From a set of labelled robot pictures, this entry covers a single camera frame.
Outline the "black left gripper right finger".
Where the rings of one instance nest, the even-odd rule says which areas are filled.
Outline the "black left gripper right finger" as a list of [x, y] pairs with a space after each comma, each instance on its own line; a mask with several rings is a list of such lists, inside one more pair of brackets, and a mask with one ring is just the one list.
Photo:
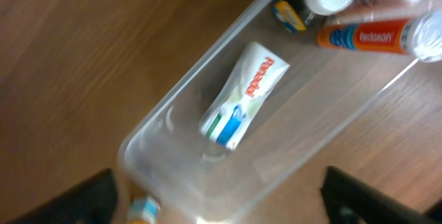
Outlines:
[[422, 214], [334, 166], [327, 167], [320, 192], [331, 224], [441, 223], [440, 201]]

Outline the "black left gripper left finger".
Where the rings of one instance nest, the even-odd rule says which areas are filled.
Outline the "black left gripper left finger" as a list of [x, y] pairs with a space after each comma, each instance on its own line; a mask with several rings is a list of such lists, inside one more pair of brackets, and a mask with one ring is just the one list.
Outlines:
[[7, 224], [108, 224], [117, 208], [118, 192], [111, 169], [104, 169], [58, 197]]

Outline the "white Panadol box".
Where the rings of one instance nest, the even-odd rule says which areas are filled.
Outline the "white Panadol box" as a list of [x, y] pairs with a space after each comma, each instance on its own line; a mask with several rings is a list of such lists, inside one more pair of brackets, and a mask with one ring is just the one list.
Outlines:
[[251, 42], [201, 119], [200, 133], [226, 149], [235, 150], [288, 69], [286, 61], [262, 44]]

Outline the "orange Redoxon tube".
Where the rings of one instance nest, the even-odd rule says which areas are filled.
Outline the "orange Redoxon tube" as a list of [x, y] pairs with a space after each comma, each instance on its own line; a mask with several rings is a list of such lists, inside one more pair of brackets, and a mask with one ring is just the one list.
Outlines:
[[415, 18], [326, 26], [317, 35], [323, 48], [411, 55], [422, 62], [441, 60], [441, 11]]

